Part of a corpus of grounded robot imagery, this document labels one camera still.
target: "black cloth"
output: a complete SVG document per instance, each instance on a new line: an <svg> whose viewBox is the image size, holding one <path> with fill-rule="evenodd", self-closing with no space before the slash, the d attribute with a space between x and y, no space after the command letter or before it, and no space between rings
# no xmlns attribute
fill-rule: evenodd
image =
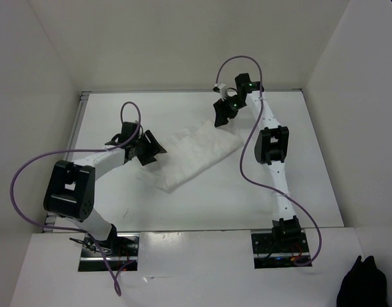
<svg viewBox="0 0 392 307"><path fill-rule="evenodd" d="M386 276L369 256L362 262L359 256L344 277L336 299L337 307L388 307Z"/></svg>

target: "black object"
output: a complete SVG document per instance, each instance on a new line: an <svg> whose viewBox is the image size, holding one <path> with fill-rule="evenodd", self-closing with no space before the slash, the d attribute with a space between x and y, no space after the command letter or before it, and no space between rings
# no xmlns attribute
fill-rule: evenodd
<svg viewBox="0 0 392 307"><path fill-rule="evenodd" d="M273 221L272 236L276 244L294 243L298 242L301 235L301 226L297 216L292 219L279 219Z"/></svg>
<svg viewBox="0 0 392 307"><path fill-rule="evenodd" d="M73 183L74 190L66 188ZM92 212L94 195L95 168L60 160L52 171L43 207L61 217L84 221Z"/></svg>
<svg viewBox="0 0 392 307"><path fill-rule="evenodd" d="M240 74L235 78L235 85L237 87L237 94L234 96L226 96L224 100L218 100L213 106L216 111L216 120L214 126L220 127L228 123L228 119L236 117L239 109L246 106L246 99L249 93L258 91L260 89L260 82L251 82L249 74ZM213 88L216 93L220 89L216 86Z"/></svg>
<svg viewBox="0 0 392 307"><path fill-rule="evenodd" d="M213 104L214 110L216 111L216 120L214 121L214 127L220 127L228 124L228 119L236 117L239 113L238 110L230 107L228 99L222 101L218 100Z"/></svg>
<svg viewBox="0 0 392 307"><path fill-rule="evenodd" d="M258 81L252 82L249 78L249 74L239 74L236 76L235 85L237 87L237 95L244 105L246 105L247 95L253 91L259 91L261 86Z"/></svg>
<svg viewBox="0 0 392 307"><path fill-rule="evenodd" d="M268 165L274 161L284 163L289 135L288 127L278 126L278 128L261 130L254 147L257 162Z"/></svg>
<svg viewBox="0 0 392 307"><path fill-rule="evenodd" d="M337 307L388 307L386 302L387 281L373 256L362 262L358 256L354 266L344 277L338 297Z"/></svg>
<svg viewBox="0 0 392 307"><path fill-rule="evenodd" d="M123 122L121 133L115 135L106 145L120 145L128 140L137 129L137 123ZM125 162L137 157L142 165L155 162L157 154L164 154L167 151L159 144L150 130L141 136L135 137L123 147L125 150Z"/></svg>

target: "white cloth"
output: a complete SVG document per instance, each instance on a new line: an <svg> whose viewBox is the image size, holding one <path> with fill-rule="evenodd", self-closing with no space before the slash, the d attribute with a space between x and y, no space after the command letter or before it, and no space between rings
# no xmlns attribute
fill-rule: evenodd
<svg viewBox="0 0 392 307"><path fill-rule="evenodd" d="M243 140L239 135L215 128L209 120L199 129L181 130L161 143L167 153L157 155L157 162L143 166L136 178L170 192L224 159Z"/></svg>

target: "red wire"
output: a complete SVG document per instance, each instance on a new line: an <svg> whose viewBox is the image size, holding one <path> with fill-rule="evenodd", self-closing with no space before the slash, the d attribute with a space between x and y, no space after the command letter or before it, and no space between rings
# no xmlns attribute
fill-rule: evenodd
<svg viewBox="0 0 392 307"><path fill-rule="evenodd" d="M299 255L298 256L302 256L302 248L300 247L300 245L298 243L295 243L295 246L297 246L298 249L299 249Z"/></svg>

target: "black mounting bracket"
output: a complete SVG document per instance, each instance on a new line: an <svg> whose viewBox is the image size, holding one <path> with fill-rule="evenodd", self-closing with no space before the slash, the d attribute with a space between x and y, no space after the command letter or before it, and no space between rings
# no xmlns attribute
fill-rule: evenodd
<svg viewBox="0 0 392 307"><path fill-rule="evenodd" d="M284 163L289 135L288 127L278 126L278 128L261 130L254 148L257 162L268 165L274 161Z"/></svg>
<svg viewBox="0 0 392 307"><path fill-rule="evenodd" d="M297 242L301 236L301 226L297 216L292 219L284 221L280 219L278 222L273 222L272 236L276 243Z"/></svg>
<svg viewBox="0 0 392 307"><path fill-rule="evenodd" d="M126 142L137 129L137 125L137 123L123 122L122 132L115 135L106 145L116 146ZM136 134L123 149L125 150L125 162L137 157L142 165L155 162L155 156L157 154L164 154L167 152L156 140L150 130L142 133L142 135L139 133Z"/></svg>
<svg viewBox="0 0 392 307"><path fill-rule="evenodd" d="M75 189L67 189L75 184ZM91 214L95 195L95 168L60 160L55 163L43 199L46 211L84 221Z"/></svg>

